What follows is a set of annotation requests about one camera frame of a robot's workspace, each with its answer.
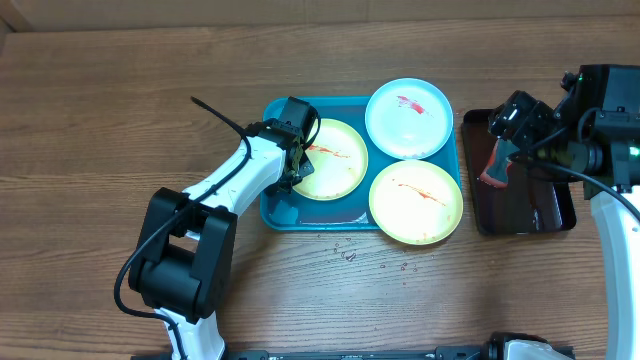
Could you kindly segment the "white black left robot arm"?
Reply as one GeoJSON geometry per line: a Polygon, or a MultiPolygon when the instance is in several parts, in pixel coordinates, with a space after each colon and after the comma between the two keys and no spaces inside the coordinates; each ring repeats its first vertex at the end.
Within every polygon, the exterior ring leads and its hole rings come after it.
{"type": "Polygon", "coordinates": [[[138,243],[114,284],[124,313],[164,323],[168,359],[222,359],[216,309],[228,286],[239,217],[265,190],[289,190],[312,171],[305,152],[317,115],[237,127],[235,153],[182,192],[150,199],[138,243]]]}

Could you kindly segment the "yellow plate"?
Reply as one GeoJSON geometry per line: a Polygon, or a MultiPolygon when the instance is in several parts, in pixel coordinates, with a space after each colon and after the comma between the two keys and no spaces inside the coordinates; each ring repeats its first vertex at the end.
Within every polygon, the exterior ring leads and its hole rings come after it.
{"type": "Polygon", "coordinates": [[[294,187],[303,197],[331,201],[353,192],[368,169],[368,150],[361,135],[336,119],[322,119],[314,142],[305,150],[314,171],[294,187]]]}
{"type": "Polygon", "coordinates": [[[369,191],[369,210],[378,227],[409,245],[431,245],[458,227],[463,197],[454,178],[421,160],[396,162],[382,170],[369,191]]]}

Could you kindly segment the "red sponge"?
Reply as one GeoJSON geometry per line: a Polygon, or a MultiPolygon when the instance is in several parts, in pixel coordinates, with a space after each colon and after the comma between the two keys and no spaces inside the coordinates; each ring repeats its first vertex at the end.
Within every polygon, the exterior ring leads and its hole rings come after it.
{"type": "Polygon", "coordinates": [[[509,156],[518,151],[519,148],[512,142],[498,139],[479,179],[494,188],[506,188],[509,181],[508,169],[511,166],[509,156]]]}

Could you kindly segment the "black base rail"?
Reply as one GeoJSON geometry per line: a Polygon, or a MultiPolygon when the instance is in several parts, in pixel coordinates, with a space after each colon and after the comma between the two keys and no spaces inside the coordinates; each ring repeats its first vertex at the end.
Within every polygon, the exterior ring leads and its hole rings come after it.
{"type": "Polygon", "coordinates": [[[268,353],[265,350],[229,352],[223,360],[480,360],[481,347],[439,346],[430,351],[376,351],[376,352],[298,352],[268,353]]]}

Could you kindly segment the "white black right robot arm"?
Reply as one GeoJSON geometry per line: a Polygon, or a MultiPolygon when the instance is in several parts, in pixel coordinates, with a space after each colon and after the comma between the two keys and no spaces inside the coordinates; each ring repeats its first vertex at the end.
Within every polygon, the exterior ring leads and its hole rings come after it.
{"type": "Polygon", "coordinates": [[[639,356],[639,69],[583,65],[550,107],[524,91],[467,112],[462,136],[485,235],[571,230],[580,181],[604,259],[609,359],[639,356]]]}

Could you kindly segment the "light blue plate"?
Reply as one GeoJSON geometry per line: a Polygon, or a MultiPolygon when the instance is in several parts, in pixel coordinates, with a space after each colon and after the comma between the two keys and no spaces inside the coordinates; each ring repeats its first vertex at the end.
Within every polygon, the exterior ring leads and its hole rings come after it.
{"type": "Polygon", "coordinates": [[[392,80],[377,89],[365,110],[371,141],[400,160],[436,154],[453,131],[448,98],[433,84],[416,78],[392,80]]]}

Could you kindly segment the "teal plastic tray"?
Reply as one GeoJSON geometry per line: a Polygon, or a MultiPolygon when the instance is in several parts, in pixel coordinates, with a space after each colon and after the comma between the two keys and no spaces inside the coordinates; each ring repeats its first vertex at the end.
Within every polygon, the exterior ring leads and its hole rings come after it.
{"type": "Polygon", "coordinates": [[[351,193],[337,200],[316,201],[296,192],[260,195],[260,214],[266,225],[279,231],[364,231],[376,230],[369,212],[369,191],[373,180],[396,161],[378,149],[365,127],[367,96],[305,97],[321,118],[340,120],[354,128],[368,150],[368,169],[363,181],[351,193]]]}

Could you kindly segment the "dark brown rectangular tray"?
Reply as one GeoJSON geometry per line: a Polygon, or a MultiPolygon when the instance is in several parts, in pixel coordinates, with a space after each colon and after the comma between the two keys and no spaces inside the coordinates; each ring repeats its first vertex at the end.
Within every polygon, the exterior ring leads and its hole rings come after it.
{"type": "Polygon", "coordinates": [[[482,173],[493,161],[497,138],[488,132],[489,109],[468,111],[461,125],[474,216],[486,236],[569,231],[577,218],[566,183],[551,183],[528,176],[521,165],[502,169],[508,182],[484,180],[482,173]]]}

